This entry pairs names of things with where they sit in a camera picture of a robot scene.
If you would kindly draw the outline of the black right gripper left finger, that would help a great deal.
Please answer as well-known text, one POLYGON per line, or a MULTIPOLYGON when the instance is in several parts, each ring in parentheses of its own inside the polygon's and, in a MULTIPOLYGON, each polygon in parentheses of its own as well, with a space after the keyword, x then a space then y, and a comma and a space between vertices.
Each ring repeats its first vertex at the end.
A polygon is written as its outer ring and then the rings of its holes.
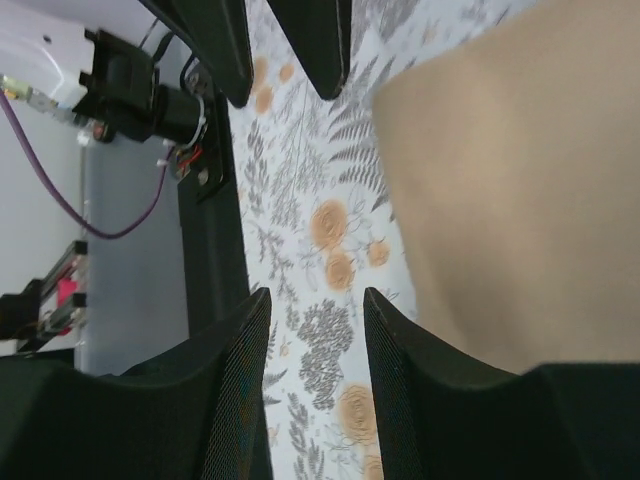
POLYGON ((1 363, 5 479, 269 479, 271 295, 125 373, 1 363))

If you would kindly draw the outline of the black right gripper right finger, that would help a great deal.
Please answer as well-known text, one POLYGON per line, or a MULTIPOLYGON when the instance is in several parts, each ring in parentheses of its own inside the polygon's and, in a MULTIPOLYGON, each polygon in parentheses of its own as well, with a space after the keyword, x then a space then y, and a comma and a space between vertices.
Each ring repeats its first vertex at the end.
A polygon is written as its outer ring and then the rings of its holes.
POLYGON ((639 368, 492 367, 363 298, 366 348, 388 479, 635 479, 639 368))

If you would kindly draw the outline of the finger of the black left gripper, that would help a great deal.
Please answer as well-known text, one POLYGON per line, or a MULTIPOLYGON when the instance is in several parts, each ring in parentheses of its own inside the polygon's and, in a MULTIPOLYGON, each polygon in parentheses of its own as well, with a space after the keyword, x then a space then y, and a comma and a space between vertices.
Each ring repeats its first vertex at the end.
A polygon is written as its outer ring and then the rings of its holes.
POLYGON ((322 100, 343 90, 351 59, 351 0, 268 2, 305 74, 322 100))
POLYGON ((254 70, 243 0, 141 0, 191 49, 236 108, 249 99, 254 70))

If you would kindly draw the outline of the beige t shirt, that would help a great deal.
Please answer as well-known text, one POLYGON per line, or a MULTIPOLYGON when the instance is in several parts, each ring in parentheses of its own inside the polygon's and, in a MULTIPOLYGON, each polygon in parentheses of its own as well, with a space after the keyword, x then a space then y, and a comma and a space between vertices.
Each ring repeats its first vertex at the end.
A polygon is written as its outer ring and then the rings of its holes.
POLYGON ((422 327, 493 366, 639 357, 639 4, 541 1, 373 118, 422 327))

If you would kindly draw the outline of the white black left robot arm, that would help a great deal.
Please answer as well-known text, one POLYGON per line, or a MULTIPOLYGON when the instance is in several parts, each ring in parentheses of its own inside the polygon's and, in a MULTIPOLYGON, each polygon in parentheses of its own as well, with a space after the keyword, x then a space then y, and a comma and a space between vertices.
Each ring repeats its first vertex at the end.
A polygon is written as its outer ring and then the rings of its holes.
POLYGON ((162 83, 158 54, 14 1, 1 5, 1 87, 10 97, 77 126, 99 121, 137 142, 159 137, 185 154, 198 198, 232 176, 227 110, 254 82, 242 1, 149 1, 147 10, 191 54, 176 87, 162 83))

